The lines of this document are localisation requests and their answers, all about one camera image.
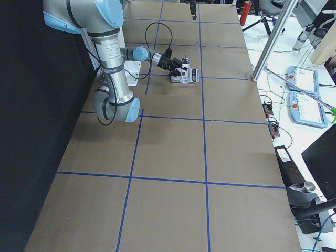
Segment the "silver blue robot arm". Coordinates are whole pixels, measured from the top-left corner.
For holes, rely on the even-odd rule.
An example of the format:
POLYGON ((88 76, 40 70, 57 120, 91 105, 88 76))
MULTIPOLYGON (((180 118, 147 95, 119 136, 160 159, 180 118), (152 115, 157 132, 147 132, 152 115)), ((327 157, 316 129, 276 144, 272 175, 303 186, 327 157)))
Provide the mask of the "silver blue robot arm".
POLYGON ((171 59, 169 52, 119 46, 118 34, 124 23, 120 1, 43 1, 43 14, 49 27, 72 34, 86 29, 94 43, 107 82, 92 98, 93 110, 102 119, 133 122, 138 117, 140 100, 129 89, 125 61, 148 61, 176 77, 181 70, 188 70, 181 60, 171 59))

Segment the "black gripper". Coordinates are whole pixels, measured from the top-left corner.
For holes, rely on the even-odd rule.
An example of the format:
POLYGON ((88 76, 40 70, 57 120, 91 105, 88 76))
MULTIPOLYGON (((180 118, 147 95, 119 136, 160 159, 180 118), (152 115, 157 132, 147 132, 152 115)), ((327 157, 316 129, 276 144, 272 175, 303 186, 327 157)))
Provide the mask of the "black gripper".
POLYGON ((157 66, 164 70, 168 70, 170 72, 170 76, 180 77, 184 76, 187 73, 187 68, 182 68, 182 62, 179 59, 173 58, 171 60, 171 54, 159 54, 159 56, 160 58, 157 66))
POLYGON ((196 20, 197 19, 196 0, 190 0, 190 12, 191 12, 192 20, 196 20))

